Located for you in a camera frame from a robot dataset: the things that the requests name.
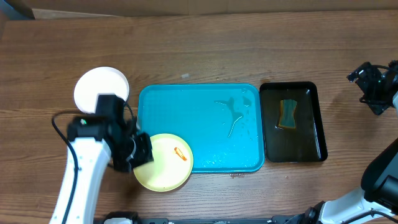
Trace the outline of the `white plate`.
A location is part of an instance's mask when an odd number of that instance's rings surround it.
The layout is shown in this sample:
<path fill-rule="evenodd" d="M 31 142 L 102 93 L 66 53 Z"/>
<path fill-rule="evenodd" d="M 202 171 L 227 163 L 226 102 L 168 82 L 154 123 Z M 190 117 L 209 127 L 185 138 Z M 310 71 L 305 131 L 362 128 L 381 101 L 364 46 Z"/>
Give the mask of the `white plate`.
<path fill-rule="evenodd" d="M 84 113 L 94 113 L 99 95 L 116 95 L 127 101 L 127 78 L 113 67 L 97 67 L 87 71 L 75 85 L 73 98 L 77 108 Z"/>

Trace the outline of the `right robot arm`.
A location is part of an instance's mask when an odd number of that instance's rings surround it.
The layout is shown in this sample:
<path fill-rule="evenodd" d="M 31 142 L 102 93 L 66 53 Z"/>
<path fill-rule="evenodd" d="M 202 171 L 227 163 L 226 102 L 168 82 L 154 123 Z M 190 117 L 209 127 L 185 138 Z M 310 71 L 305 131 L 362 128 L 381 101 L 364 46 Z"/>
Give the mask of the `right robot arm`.
<path fill-rule="evenodd" d="M 397 108 L 397 61 L 387 66 L 365 62 L 347 76 L 363 92 L 360 102 L 374 114 Z M 285 224 L 298 223 L 365 223 L 385 217 L 397 223 L 397 141 L 391 143 L 366 168 L 361 186 L 346 195 L 320 202 L 295 215 Z"/>

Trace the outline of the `green yellow sponge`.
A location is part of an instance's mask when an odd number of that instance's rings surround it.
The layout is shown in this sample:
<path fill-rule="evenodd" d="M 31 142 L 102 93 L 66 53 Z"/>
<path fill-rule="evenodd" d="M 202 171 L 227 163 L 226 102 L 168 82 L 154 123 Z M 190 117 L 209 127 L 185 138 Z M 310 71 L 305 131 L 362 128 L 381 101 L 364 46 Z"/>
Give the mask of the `green yellow sponge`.
<path fill-rule="evenodd" d="M 281 100 L 279 103 L 279 119 L 277 127 L 281 129 L 295 129 L 295 110 L 297 102 L 292 99 Z"/>

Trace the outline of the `yellow plate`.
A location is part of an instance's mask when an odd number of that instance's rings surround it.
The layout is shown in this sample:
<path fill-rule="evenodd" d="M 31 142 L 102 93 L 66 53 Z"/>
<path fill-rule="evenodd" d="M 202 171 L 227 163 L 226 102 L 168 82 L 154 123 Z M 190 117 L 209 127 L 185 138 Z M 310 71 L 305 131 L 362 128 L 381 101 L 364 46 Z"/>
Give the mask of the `yellow plate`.
<path fill-rule="evenodd" d="M 150 141 L 154 161 L 136 167 L 136 179 L 154 192 L 167 192 L 180 187 L 193 169 L 193 152 L 190 146 L 174 134 L 156 134 L 150 137 Z M 186 161 L 176 155 L 175 147 L 183 152 Z"/>

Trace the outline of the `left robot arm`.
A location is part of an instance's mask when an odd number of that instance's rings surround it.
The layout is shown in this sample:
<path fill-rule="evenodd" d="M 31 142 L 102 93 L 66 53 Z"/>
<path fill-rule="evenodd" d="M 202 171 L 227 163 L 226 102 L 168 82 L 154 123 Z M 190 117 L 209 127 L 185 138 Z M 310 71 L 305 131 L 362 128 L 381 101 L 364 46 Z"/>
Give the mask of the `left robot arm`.
<path fill-rule="evenodd" d="M 67 145 L 67 164 L 51 223 L 93 223 L 106 168 L 131 172 L 154 160 L 150 137 L 137 118 L 124 119 L 127 107 L 122 98 L 102 94 L 94 112 L 74 113 L 60 136 Z"/>

